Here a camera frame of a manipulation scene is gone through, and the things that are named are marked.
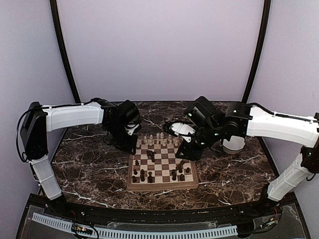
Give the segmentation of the white king piece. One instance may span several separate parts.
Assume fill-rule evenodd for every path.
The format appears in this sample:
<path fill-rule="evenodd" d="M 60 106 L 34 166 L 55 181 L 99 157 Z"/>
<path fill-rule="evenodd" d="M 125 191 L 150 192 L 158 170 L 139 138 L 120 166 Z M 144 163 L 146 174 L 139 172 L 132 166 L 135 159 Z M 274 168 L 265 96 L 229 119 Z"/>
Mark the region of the white king piece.
<path fill-rule="evenodd" d="M 156 134 L 156 144 L 160 144 L 160 133 Z"/>

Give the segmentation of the white scalloped bowl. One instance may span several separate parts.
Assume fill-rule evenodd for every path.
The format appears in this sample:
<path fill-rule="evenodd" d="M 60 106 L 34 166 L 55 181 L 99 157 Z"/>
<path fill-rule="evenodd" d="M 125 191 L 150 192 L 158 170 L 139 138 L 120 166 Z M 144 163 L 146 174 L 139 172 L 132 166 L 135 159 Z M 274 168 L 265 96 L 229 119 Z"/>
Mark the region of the white scalloped bowl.
<path fill-rule="evenodd" d="M 236 136 L 231 137 L 229 141 L 224 139 L 222 142 L 223 150 L 228 154 L 239 153 L 242 149 L 244 149 L 245 145 L 245 138 Z"/>

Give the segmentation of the black front rail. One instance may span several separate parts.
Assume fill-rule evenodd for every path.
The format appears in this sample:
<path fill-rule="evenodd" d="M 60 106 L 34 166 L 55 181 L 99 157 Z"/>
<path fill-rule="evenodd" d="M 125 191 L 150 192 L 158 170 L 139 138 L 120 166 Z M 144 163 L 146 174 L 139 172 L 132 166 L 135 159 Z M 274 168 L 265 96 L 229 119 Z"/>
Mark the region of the black front rail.
<path fill-rule="evenodd" d="M 198 210 L 124 210 L 107 209 L 101 207 L 87 206 L 83 219 L 87 222 L 102 223 L 107 222 L 201 222 L 210 220 L 220 220 L 222 222 L 232 222 L 240 219 L 242 214 L 238 207 L 217 207 Z"/>

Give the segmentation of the black corner post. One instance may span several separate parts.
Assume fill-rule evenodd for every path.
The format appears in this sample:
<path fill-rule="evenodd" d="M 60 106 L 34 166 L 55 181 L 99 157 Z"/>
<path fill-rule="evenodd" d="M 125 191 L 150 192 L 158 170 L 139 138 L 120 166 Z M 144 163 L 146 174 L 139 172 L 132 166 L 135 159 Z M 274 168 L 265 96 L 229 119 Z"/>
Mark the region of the black corner post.
<path fill-rule="evenodd" d="M 71 65 L 70 65 L 70 61 L 68 58 L 68 53 L 67 53 L 67 49 L 66 49 L 66 45 L 65 45 L 65 41 L 63 37 L 62 25 L 61 25 L 60 16 L 59 16 L 59 10 L 58 10 L 58 1 L 50 0 L 49 2 L 50 2 L 50 9 L 51 9 L 55 35 L 56 35 L 64 71 L 67 77 L 68 85 L 70 87 L 75 103 L 80 103 L 81 102 L 80 96 L 76 87 L 75 79 L 72 73 L 72 69 L 71 69 Z"/>
<path fill-rule="evenodd" d="M 250 69 L 249 76 L 247 79 L 244 94 L 243 94 L 243 97 L 241 100 L 242 103 L 248 102 L 249 97 L 250 97 L 251 92 L 252 92 L 253 84 L 254 84 L 254 81 L 256 78 L 258 66 L 259 66 L 262 51 L 263 51 L 264 41 L 265 41 L 265 37 L 266 37 L 270 9 L 271 9 L 271 2 L 272 2 L 271 0 L 264 0 L 260 29 L 259 29 L 259 33 L 258 33 L 255 53 L 254 53 L 254 57 L 252 60 L 252 65 L 251 65 L 251 69 Z"/>

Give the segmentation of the pile of dark chess pieces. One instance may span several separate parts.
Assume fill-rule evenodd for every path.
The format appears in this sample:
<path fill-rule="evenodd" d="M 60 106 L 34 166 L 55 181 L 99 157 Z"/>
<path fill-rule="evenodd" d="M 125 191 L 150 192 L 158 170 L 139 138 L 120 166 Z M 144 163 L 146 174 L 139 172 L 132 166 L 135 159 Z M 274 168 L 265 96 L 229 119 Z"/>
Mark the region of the pile of dark chess pieces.
<path fill-rule="evenodd" d="M 156 152 L 147 150 L 147 156 L 151 159 L 152 162 L 155 162 L 155 154 Z"/>

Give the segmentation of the white bishop right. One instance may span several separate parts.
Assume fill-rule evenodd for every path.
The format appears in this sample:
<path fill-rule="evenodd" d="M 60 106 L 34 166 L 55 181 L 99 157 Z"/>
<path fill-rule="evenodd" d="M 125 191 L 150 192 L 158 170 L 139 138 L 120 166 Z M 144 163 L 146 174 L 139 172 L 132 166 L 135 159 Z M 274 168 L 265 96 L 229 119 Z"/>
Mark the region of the white bishop right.
<path fill-rule="evenodd" d="M 173 144 L 173 139 L 172 139 L 172 136 L 170 134 L 168 135 L 168 143 L 169 143 L 169 145 Z"/>

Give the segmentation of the left black corner post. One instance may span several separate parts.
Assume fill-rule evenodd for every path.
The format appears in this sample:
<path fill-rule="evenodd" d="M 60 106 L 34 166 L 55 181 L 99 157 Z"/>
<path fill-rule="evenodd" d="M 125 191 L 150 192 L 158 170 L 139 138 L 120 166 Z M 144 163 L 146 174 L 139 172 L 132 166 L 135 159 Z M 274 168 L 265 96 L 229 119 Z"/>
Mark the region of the left black corner post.
<path fill-rule="evenodd" d="M 72 69 L 71 69 L 71 65 L 70 65 L 70 61 L 68 58 L 68 53 L 67 53 L 67 49 L 66 49 L 66 45 L 65 45 L 65 41 L 63 37 L 62 25 L 61 25 L 60 16 L 59 16 L 59 10 L 58 10 L 58 1 L 50 0 L 49 2 L 50 2 L 50 9 L 51 9 L 55 35 L 56 35 L 64 71 L 67 77 L 68 85 L 70 87 L 75 103 L 80 103 L 81 102 L 80 96 L 76 87 L 75 79 L 72 73 Z"/>

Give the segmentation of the right black corner post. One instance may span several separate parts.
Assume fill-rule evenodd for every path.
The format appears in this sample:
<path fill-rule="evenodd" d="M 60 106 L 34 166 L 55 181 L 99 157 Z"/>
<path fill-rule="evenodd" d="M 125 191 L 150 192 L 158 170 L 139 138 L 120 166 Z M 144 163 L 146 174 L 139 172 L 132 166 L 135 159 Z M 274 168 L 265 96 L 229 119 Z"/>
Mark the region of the right black corner post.
<path fill-rule="evenodd" d="M 255 53 L 254 53 L 254 57 L 252 60 L 252 65 L 251 65 L 251 69 L 250 69 L 249 76 L 247 79 L 244 94 L 243 94 L 243 97 L 241 100 L 242 103 L 248 102 L 249 97 L 250 97 L 251 92 L 252 92 L 253 84 L 254 84 L 254 81 L 256 78 L 258 66 L 259 66 L 262 51 L 263 51 L 264 41 L 265 41 L 265 37 L 266 37 L 270 9 L 271 9 L 271 2 L 272 2 L 271 0 L 264 0 L 260 29 L 259 29 L 259 33 L 258 33 Z"/>

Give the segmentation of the white bishop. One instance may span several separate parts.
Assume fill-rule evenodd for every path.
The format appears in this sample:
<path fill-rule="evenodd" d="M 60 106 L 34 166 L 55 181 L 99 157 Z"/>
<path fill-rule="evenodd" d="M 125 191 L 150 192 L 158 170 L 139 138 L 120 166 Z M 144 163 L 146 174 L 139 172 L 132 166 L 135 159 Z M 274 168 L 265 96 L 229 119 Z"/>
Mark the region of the white bishop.
<path fill-rule="evenodd" d="M 150 134 L 149 145 L 152 145 L 152 144 L 153 144 L 153 139 L 154 139 L 153 135 Z"/>
<path fill-rule="evenodd" d="M 169 143 L 169 145 L 173 144 L 173 139 L 172 139 L 172 136 L 170 134 L 168 135 L 168 143 Z"/>

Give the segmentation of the wooden chess board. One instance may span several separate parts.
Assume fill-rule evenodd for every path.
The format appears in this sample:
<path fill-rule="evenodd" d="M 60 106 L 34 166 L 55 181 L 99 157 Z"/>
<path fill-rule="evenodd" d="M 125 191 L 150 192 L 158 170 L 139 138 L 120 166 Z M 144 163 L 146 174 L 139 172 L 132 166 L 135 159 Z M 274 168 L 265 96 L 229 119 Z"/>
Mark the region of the wooden chess board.
<path fill-rule="evenodd" d="M 129 159 L 128 169 L 128 182 L 127 189 L 129 191 L 160 191 L 160 190 L 183 190 L 183 189 L 195 189 L 199 186 L 198 176 L 196 172 L 195 163 L 190 160 L 176 158 L 177 152 L 182 138 L 179 137 L 179 145 L 175 146 L 175 137 L 172 137 L 173 144 L 169 145 L 168 135 L 164 133 L 165 144 L 156 144 L 156 135 L 153 136 L 153 144 L 144 144 L 144 136 L 140 136 L 140 147 L 136 149 L 136 154 L 132 155 Z M 155 162 L 147 156 L 147 150 L 156 152 Z M 182 171 L 176 171 L 176 165 L 182 160 L 185 161 Z M 176 171 L 176 180 L 172 180 L 172 170 Z M 148 172 L 152 172 L 153 183 L 148 182 Z M 145 181 L 140 181 L 140 175 L 145 175 Z M 180 175 L 183 174 L 185 179 L 180 181 Z M 137 181 L 132 181 L 132 176 L 136 176 Z"/>

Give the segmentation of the white bishop left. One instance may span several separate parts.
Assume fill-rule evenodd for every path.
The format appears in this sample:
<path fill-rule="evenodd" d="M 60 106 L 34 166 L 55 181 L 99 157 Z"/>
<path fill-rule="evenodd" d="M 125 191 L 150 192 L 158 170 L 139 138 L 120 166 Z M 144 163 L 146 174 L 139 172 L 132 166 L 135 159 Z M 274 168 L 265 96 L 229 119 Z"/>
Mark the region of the white bishop left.
<path fill-rule="evenodd" d="M 154 139 L 153 135 L 150 134 L 149 145 L 152 145 L 152 144 L 153 144 L 153 139 Z"/>

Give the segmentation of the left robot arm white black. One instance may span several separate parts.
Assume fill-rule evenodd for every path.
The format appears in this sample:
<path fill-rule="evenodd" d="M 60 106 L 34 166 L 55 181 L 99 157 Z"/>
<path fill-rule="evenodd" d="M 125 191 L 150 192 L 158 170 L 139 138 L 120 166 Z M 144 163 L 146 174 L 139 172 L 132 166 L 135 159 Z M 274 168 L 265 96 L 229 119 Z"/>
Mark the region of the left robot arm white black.
<path fill-rule="evenodd" d="M 93 98 L 85 103 L 68 105 L 30 104 L 18 120 L 15 130 L 16 146 L 23 145 L 24 151 L 18 151 L 20 160 L 29 163 L 35 173 L 35 180 L 51 200 L 51 209 L 59 217 L 70 213 L 70 205 L 64 202 L 63 193 L 48 156 L 47 133 L 73 126 L 101 125 L 111 135 L 106 141 L 116 149 L 131 155 L 136 153 L 138 136 L 141 129 L 140 113 L 136 105 L 126 100 L 119 105 Z"/>

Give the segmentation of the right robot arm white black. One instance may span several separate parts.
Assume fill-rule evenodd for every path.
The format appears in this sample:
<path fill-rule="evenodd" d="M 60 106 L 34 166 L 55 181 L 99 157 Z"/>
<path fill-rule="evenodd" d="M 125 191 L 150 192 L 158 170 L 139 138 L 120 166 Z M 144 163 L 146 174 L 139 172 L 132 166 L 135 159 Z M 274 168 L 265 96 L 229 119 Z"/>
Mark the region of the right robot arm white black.
<path fill-rule="evenodd" d="M 171 125 L 172 134 L 182 136 L 177 157 L 199 160 L 205 148 L 217 141 L 229 142 L 233 150 L 238 138 L 269 137 L 302 145 L 291 165 L 270 182 L 266 195 L 255 204 L 254 211 L 265 216 L 304 179 L 319 172 L 319 119 L 271 112 L 257 103 L 231 104 L 225 112 L 213 106 L 195 103 L 185 114 L 194 126 L 183 122 Z"/>

